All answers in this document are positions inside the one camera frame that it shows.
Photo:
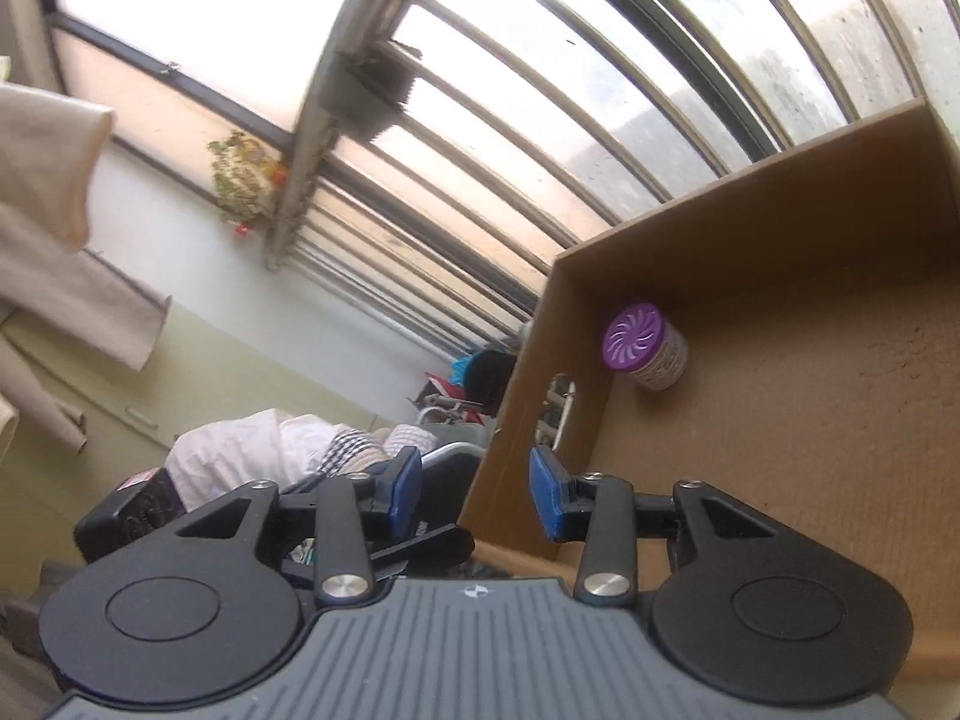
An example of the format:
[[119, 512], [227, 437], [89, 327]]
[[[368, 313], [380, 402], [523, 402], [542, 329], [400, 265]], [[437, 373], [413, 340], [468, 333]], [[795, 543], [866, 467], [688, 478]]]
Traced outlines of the beige hanging cloth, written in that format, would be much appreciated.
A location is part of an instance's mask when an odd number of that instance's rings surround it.
[[86, 249], [88, 190], [116, 114], [2, 85], [2, 302], [130, 371], [155, 353], [171, 299]]

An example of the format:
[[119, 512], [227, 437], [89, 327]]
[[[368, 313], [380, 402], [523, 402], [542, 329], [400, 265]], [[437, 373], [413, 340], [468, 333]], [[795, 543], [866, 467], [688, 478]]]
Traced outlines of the metal window guard rails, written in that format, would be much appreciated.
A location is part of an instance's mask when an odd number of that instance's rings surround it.
[[558, 255], [924, 99], [958, 119], [958, 0], [41, 0], [60, 80], [215, 201], [206, 144], [283, 160], [275, 266], [460, 356]]

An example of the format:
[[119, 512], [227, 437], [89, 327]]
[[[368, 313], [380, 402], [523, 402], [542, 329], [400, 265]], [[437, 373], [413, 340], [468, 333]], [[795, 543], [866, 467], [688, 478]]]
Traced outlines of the brown cardboard box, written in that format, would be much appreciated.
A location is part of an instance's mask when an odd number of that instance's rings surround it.
[[[649, 302], [685, 337], [648, 392], [602, 359]], [[958, 674], [958, 151], [913, 101], [563, 254], [464, 511], [483, 543], [558, 556], [527, 490], [548, 384], [558, 455], [665, 493], [703, 479], [883, 575], [914, 619], [905, 671]]]

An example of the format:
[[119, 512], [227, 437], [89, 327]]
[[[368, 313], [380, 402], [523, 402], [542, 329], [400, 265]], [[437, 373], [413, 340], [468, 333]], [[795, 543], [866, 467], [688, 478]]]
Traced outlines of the white clothing pile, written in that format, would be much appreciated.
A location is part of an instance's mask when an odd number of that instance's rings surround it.
[[438, 439], [413, 424], [372, 433], [324, 421], [263, 410], [241, 419], [209, 422], [179, 436], [164, 468], [188, 511], [251, 481], [291, 488], [308, 476], [366, 472], [405, 447], [429, 454]]

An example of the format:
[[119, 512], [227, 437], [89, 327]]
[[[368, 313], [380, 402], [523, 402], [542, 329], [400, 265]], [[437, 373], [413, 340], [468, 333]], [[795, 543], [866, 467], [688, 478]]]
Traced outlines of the black folded wheelchair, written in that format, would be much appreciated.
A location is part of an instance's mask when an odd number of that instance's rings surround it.
[[482, 465], [517, 355], [483, 349], [457, 361], [451, 377], [430, 376], [415, 400], [416, 427], [434, 440], [423, 454], [420, 530], [455, 525]]

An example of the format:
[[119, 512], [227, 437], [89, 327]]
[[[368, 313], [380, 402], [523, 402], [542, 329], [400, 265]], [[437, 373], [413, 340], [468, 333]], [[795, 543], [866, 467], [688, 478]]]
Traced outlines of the purple air freshener jar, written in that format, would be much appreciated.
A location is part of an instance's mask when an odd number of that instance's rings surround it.
[[625, 374], [648, 392], [675, 385], [688, 362], [685, 337], [649, 302], [630, 305], [610, 322], [601, 351], [608, 369]]

